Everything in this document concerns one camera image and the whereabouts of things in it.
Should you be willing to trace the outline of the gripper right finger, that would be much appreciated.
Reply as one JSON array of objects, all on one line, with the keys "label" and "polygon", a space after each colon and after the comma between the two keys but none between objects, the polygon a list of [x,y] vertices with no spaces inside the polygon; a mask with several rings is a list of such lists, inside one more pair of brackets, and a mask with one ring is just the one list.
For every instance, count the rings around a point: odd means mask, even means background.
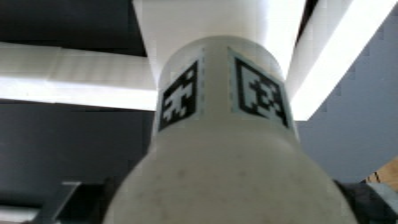
[{"label": "gripper right finger", "polygon": [[398,224],[398,192],[384,183],[341,183],[343,193],[359,224]]}]

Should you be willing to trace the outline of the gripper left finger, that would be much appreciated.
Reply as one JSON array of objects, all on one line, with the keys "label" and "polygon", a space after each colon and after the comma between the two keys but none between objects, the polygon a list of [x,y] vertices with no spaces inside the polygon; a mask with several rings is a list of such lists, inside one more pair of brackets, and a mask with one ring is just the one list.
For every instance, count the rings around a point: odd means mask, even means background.
[{"label": "gripper left finger", "polygon": [[41,207],[0,204],[0,224],[103,224],[115,180],[62,182]]}]

